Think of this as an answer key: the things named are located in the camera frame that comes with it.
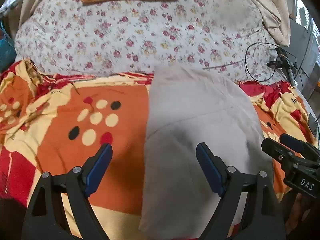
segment floral bedsheet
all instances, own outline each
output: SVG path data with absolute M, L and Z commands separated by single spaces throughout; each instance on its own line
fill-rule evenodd
M 244 54 L 257 41 L 274 40 L 251 0 L 110 1 L 43 0 L 15 39 L 19 57 L 45 73 L 108 76 L 151 73 L 175 62 L 208 69 L 233 81 L 250 80 Z M 276 52 L 251 47 L 247 63 L 258 79 Z M 270 83 L 283 80 L 276 72 Z

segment blue gripper pad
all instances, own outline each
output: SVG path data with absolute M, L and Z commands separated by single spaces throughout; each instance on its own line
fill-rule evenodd
M 199 143 L 197 145 L 196 157 L 205 177 L 207 178 L 211 190 L 217 193 L 219 197 L 222 197 L 225 193 L 225 188 L 223 187 L 222 181 L 223 178 L 218 168 L 213 164 L 212 158 L 214 158 L 215 156 L 205 143 Z
M 99 158 L 94 163 L 92 169 L 86 177 L 86 188 L 84 190 L 84 195 L 86 197 L 89 197 L 92 193 L 95 193 L 97 191 L 111 159 L 112 147 L 110 144 L 108 144 L 105 148 L 102 149 L 102 153 L 100 154 Z

